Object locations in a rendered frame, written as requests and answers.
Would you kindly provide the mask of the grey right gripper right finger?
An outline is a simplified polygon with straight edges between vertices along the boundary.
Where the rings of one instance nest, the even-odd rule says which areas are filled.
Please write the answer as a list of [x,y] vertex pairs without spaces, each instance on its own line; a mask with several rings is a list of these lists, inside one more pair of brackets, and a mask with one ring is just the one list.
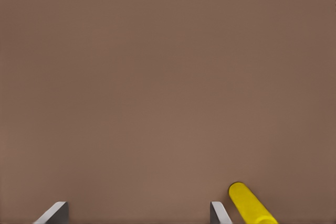
[[209,216],[210,224],[233,224],[224,205],[220,201],[211,201]]

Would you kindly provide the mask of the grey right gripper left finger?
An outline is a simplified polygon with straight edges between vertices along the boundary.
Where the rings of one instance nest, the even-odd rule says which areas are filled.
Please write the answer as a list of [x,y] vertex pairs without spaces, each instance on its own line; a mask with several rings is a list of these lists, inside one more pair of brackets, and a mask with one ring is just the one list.
[[33,224],[69,224],[69,204],[66,201],[54,203]]

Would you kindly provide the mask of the yellow sauce bottle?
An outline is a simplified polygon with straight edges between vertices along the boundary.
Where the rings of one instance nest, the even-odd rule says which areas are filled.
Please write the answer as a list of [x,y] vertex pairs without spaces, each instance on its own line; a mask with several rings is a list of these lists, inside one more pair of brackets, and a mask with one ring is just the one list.
[[228,194],[245,224],[279,224],[244,183],[231,184]]

